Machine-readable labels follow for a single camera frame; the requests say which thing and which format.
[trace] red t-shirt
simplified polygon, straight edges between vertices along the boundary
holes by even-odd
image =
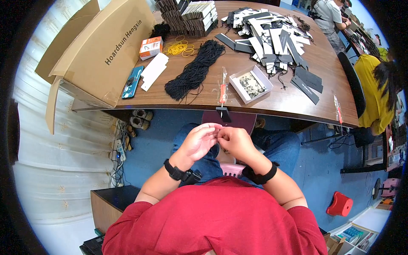
[[[235,177],[176,189],[160,202],[136,202],[106,231],[105,255],[327,254],[316,219],[283,209],[266,191]]]

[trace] blue phone case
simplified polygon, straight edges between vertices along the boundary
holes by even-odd
[[[122,99],[128,99],[135,96],[135,91],[137,88],[137,84],[139,83],[140,74],[142,73],[143,68],[144,66],[135,67],[132,69],[125,84],[125,88],[123,89]]]

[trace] red stool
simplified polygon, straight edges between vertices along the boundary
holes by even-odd
[[[332,216],[347,216],[353,206],[353,200],[336,191],[333,195],[333,203],[327,208],[326,213]]]

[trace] yellow shirt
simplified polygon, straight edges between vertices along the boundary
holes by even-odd
[[[366,98],[366,110],[358,119],[360,127],[371,127],[375,134],[384,132],[388,124],[394,118],[395,110],[388,110],[388,92],[381,97],[385,85],[378,90],[378,81],[375,80],[373,71],[380,61],[371,55],[361,55],[354,65],[354,69],[360,79]]]

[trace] person in white shirt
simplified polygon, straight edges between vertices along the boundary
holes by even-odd
[[[340,9],[343,7],[345,0],[317,0],[312,1],[313,9],[309,13],[316,24],[326,35],[336,54],[344,51],[346,47],[335,32],[335,25],[338,29],[343,30],[351,25],[349,19],[342,17]]]

